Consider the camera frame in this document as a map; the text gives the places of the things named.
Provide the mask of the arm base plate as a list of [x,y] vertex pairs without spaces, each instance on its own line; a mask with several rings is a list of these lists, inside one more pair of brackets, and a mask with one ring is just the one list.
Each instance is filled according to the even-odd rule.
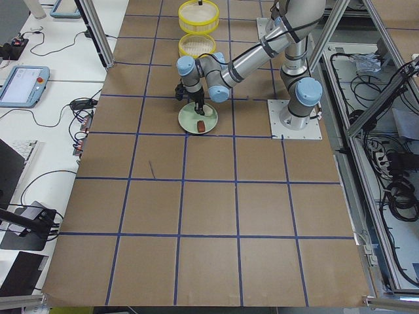
[[293,116],[289,112],[287,99],[269,99],[267,103],[273,139],[322,140],[319,120],[314,107],[312,107],[309,116],[301,118]]

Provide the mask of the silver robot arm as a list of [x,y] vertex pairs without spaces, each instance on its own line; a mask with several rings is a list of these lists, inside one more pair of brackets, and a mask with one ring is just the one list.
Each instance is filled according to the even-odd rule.
[[323,18],[325,1],[275,1],[266,35],[239,56],[225,62],[222,54],[202,54],[197,58],[182,56],[177,61],[180,75],[175,97],[188,95],[195,112],[203,114],[204,96],[222,103],[230,90],[244,81],[268,60],[284,52],[280,71],[290,100],[280,112],[281,123],[290,130],[305,128],[313,108],[319,103],[323,88],[309,73],[308,35]]

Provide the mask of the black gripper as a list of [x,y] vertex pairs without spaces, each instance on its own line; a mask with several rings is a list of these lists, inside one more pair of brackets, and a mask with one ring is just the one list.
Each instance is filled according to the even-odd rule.
[[204,112],[204,89],[200,87],[198,91],[195,92],[188,92],[183,83],[179,83],[175,87],[175,98],[178,101],[183,100],[184,95],[187,94],[188,97],[195,102],[194,111],[196,114],[205,114]]

